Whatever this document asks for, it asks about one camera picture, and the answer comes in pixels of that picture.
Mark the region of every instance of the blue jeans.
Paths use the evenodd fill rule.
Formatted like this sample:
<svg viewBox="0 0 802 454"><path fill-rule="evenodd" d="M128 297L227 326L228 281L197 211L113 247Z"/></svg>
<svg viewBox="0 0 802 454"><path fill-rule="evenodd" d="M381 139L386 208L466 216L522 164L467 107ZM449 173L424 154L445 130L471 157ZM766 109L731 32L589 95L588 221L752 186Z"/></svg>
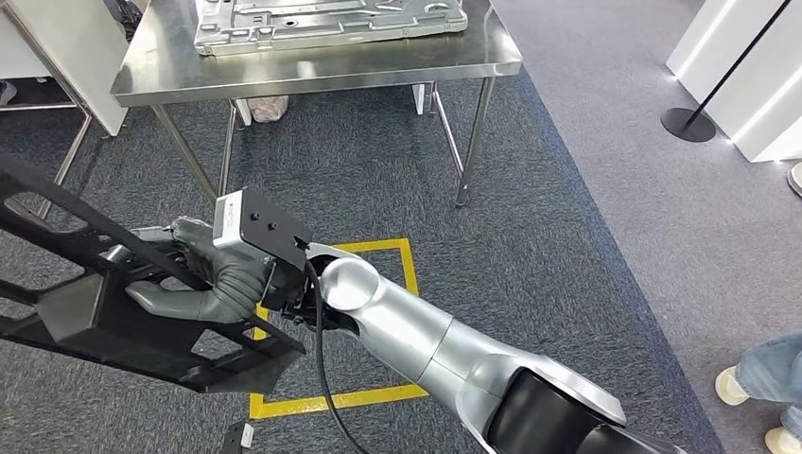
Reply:
<svg viewBox="0 0 802 454"><path fill-rule="evenodd" d="M802 441L802 331L784 334L747 350L735 378L749 397L791 404L782 426Z"/></svg>

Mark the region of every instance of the stanchion base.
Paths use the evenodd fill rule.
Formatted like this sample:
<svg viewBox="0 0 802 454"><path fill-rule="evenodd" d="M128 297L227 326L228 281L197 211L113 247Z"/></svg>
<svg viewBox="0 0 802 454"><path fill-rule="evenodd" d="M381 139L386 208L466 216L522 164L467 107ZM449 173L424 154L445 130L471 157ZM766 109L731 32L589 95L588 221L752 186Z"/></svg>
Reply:
<svg viewBox="0 0 802 454"><path fill-rule="evenodd" d="M703 113L693 120L693 123L686 126L689 118L693 115L691 109L675 107L668 109L660 121L666 131L674 134L682 140L689 142L707 142L716 136L716 126Z"/></svg>

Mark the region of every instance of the plastic bag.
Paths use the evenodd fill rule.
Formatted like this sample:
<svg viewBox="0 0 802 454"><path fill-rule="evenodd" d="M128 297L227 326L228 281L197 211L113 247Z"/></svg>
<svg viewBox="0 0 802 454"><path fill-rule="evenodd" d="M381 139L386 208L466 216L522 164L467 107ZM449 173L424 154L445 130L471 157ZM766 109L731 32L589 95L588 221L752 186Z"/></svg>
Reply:
<svg viewBox="0 0 802 454"><path fill-rule="evenodd" d="M251 109L253 120L259 123L278 121L287 111L289 96L268 96L248 98L248 108Z"/></svg>

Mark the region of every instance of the person's leg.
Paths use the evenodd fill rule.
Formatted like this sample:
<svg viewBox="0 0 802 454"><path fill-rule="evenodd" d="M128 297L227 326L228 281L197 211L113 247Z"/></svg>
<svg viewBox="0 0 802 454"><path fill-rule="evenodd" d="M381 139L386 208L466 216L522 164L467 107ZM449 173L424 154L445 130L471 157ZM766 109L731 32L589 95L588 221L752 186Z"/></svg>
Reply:
<svg viewBox="0 0 802 454"><path fill-rule="evenodd" d="M735 380L749 397L802 404L802 332L785 334L747 350Z"/></svg>
<svg viewBox="0 0 802 454"><path fill-rule="evenodd" d="M747 350L737 366L716 378L716 393L729 405L748 398L802 404L802 332L786 334ZM802 454L802 406L783 411L781 428L766 433L772 454Z"/></svg>
<svg viewBox="0 0 802 454"><path fill-rule="evenodd" d="M772 454L802 454L802 407L792 405L780 415L781 428L766 432L766 447Z"/></svg>

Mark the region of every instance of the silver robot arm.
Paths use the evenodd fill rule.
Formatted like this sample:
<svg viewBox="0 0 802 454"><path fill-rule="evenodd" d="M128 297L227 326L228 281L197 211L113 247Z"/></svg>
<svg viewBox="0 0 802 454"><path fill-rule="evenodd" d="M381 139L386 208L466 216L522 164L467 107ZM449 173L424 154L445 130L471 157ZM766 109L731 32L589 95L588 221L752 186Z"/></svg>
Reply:
<svg viewBox="0 0 802 454"><path fill-rule="evenodd" d="M460 323L381 276L340 257L320 276L328 306L351 317L371 354L454 412L488 452L682 453L623 429L619 400L563 364Z"/></svg>
<svg viewBox="0 0 802 454"><path fill-rule="evenodd" d="M356 255L312 243L306 227L252 190L218 199L213 243L243 259L273 257L263 306L319 326L320 335L357 337L453 411L488 452L684 452L624 429L617 398L559 362L493 340Z"/></svg>

